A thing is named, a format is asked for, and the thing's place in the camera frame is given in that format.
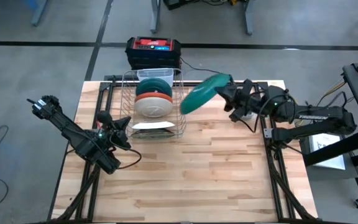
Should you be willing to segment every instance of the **wood grain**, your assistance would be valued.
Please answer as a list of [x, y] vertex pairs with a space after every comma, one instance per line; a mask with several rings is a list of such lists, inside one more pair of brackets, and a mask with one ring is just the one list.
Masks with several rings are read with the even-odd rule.
[[[284, 87], [281, 80], [268, 83]], [[98, 88], [99, 82], [83, 85], [75, 122], [84, 129], [92, 125]], [[120, 88], [115, 88], [112, 100], [110, 113], [117, 119]], [[182, 138], [132, 141], [132, 148], [141, 152], [143, 159], [112, 175], [101, 173], [94, 221], [277, 221], [260, 126], [257, 133], [251, 133], [243, 124], [231, 122], [223, 106], [224, 100], [215, 96], [188, 114]], [[278, 125], [288, 127], [287, 123]], [[299, 148], [297, 142], [290, 145]], [[114, 154], [122, 166], [137, 159], [125, 151]], [[283, 156], [292, 192], [316, 216], [302, 156], [290, 150], [284, 150]], [[74, 153], [67, 155], [52, 218], [62, 214], [78, 193], [84, 164]], [[284, 200], [282, 205], [287, 214]]]

